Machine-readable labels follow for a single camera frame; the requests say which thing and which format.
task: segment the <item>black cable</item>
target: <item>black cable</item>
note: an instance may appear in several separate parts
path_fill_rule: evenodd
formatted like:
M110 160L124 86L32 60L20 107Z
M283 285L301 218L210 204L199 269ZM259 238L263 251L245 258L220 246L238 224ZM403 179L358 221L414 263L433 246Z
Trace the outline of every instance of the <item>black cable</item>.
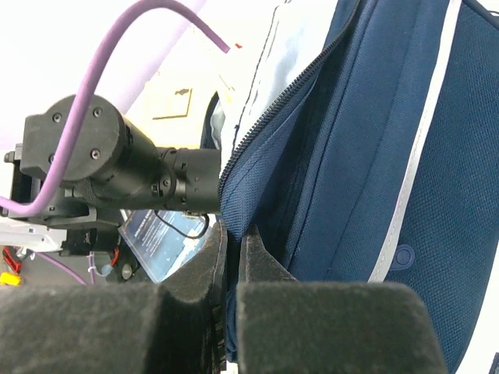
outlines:
M207 214L201 214L201 217L203 218L204 220L204 226L203 226L203 230L201 230L201 232L196 235L196 236L190 236L190 235L187 235L183 232L181 232L178 228L176 228L175 226L173 226L172 224L170 224L169 222L165 221L163 219L163 217L161 217L159 215L159 210L155 210L154 211L154 215L158 218L158 220L160 220L163 224L166 224L169 228L177 231L181 236L183 236L184 238L188 238L188 239L199 239L199 238L202 238L204 236L204 234L206 234L206 231L208 231L208 228L210 227L210 218L208 217Z

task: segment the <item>snap button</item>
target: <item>snap button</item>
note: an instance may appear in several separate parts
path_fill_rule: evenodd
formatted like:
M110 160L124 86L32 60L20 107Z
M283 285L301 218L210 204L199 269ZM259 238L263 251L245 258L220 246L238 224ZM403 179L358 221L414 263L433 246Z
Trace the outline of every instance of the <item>snap button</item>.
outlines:
M390 270L406 270L414 263L416 254L410 245L401 244L395 250Z

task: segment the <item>bag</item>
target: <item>bag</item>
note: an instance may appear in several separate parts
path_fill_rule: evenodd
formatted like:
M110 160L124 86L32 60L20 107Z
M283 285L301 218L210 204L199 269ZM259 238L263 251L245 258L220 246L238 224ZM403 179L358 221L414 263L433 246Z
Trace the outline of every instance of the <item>bag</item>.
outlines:
M410 286L455 372L499 239L499 22L475 0L338 0L328 26L249 131L225 118L228 360L256 224L299 281Z

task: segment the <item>zipper teeth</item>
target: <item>zipper teeth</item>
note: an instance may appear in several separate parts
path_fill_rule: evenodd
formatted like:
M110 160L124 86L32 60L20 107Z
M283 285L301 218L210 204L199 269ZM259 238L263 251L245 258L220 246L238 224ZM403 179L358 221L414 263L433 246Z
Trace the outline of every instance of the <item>zipper teeth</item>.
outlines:
M343 26L340 34L330 43L311 63L305 70L303 70L285 89L281 94L272 102L271 106L258 118L257 122L251 127L247 134L244 135L239 145L235 148L234 152L228 159L227 164L220 176L220 183L218 185L218 199L221 201L221 194L224 190L225 183L227 182L228 176L235 166L235 163L239 160L242 153L248 148L248 146L253 142L253 140L258 136L258 134L265 128L267 123L272 120L272 118L287 104L288 100L312 77L315 72L320 68L323 60L335 49L340 41L343 39L346 30L349 28L350 23L352 23L353 17L356 14L356 10L359 7L361 0L357 0L354 9L352 10L349 18L347 19L345 25Z

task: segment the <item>reflective strip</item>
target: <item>reflective strip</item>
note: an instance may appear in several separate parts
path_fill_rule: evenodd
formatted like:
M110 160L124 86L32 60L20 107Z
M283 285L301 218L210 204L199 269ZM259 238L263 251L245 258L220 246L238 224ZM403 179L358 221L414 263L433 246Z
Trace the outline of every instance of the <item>reflective strip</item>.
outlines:
M397 205L395 206L395 211L391 218L387 237L381 247L380 255L377 258L376 265L368 280L369 282L381 282L384 280L390 270L391 261L393 260L395 250L397 249L398 237L400 235L400 230L402 229L402 222L411 195L412 185L414 184L414 179L416 177L419 160L434 116L435 107L437 106L442 83L444 82L460 8L461 0L451 0L447 12L445 13L444 26L442 27L440 39L440 50L438 52L434 73L431 77L423 114L419 120L418 131L414 139L414 144L412 145L409 162L405 170L404 180L402 181L402 187L398 194Z

